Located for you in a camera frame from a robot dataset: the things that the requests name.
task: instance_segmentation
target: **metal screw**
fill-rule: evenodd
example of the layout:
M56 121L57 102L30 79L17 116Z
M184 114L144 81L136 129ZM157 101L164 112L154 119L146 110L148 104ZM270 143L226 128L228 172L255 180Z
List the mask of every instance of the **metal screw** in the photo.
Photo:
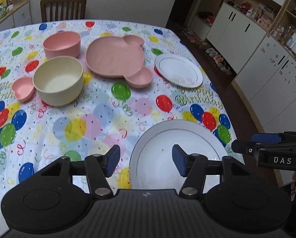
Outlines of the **metal screw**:
M192 188L192 187L186 187L184 189L182 189L182 193L185 194L185 195L195 195L198 193L198 191L195 189L195 188Z
M97 188L95 194L98 196L106 196L110 193L110 190L107 188Z

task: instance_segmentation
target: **tablecloth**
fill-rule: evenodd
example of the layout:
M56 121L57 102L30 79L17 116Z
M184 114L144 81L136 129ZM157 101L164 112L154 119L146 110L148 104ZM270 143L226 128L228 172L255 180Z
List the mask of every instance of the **tablecloth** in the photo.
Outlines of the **tablecloth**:
M133 89L123 80L103 79L85 71L83 90L70 105L48 106L37 93L30 102L20 104L14 98L12 83L22 76L33 77L46 61L43 41L48 36L69 30L82 37L78 59L84 66L86 48L94 39L130 34L142 37L144 64L153 72L152 84ZM203 84L198 88L173 85L155 70L155 58L161 53L183 56L200 67L171 30L144 24L72 20L0 32L0 204L8 190L60 156L83 160L94 153L106 153L114 144L121 148L121 159L108 182L114 191L130 188L132 150L140 136L161 121L198 123L212 131L228 155L242 160L231 150L236 138L233 127L204 70L200 67ZM73 182L88 189L85 176L74 177Z

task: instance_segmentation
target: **wooden chair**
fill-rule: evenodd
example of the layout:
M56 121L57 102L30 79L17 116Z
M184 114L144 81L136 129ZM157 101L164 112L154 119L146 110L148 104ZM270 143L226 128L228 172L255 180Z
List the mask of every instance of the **wooden chair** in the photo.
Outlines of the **wooden chair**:
M61 7L60 20L64 20L63 13L64 7L66 7L65 20L77 20L80 12L80 19L85 19L86 0L41 0L41 17L42 22L47 22L46 8L50 7L50 19L49 21L57 21L59 6ZM53 5L55 5L55 17L53 17Z

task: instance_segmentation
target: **red balloon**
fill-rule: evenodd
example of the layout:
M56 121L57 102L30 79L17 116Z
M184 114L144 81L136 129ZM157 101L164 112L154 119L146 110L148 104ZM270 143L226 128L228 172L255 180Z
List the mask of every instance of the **red balloon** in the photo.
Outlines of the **red balloon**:
M157 75L159 75L160 77L162 77L161 74L159 73L159 71L157 70L157 67L156 66L153 68L153 70L155 71L155 73L157 73Z
M87 22L85 22L85 25L86 25L88 28L91 28L91 27L93 27L93 26L95 25L95 22L93 22L93 21L87 21Z
M214 116L209 112L204 112L201 116L202 122L206 128L213 131L216 127L216 120Z
M6 67L0 67L0 77L3 75L5 70L6 70Z
M25 68L25 71L29 73L29 72L33 71L35 68L37 68L38 65L39 65L38 60L29 62Z
M160 95L156 98L157 106L164 112L169 113L173 107L172 102L166 95Z
M0 127L5 124L8 120L9 110L7 108L1 110L0 112Z

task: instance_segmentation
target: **pink balloon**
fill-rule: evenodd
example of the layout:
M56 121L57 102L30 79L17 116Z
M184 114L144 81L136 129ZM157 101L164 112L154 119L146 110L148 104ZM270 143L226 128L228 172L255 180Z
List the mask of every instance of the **pink balloon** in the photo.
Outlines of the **pink balloon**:
M86 132L84 137L90 140L96 140L96 137L102 129L101 122L92 113L84 115L82 119L86 122Z
M112 147L114 145L119 145L120 147L120 157L125 153L124 140L119 133L107 134L104 138L104 143Z

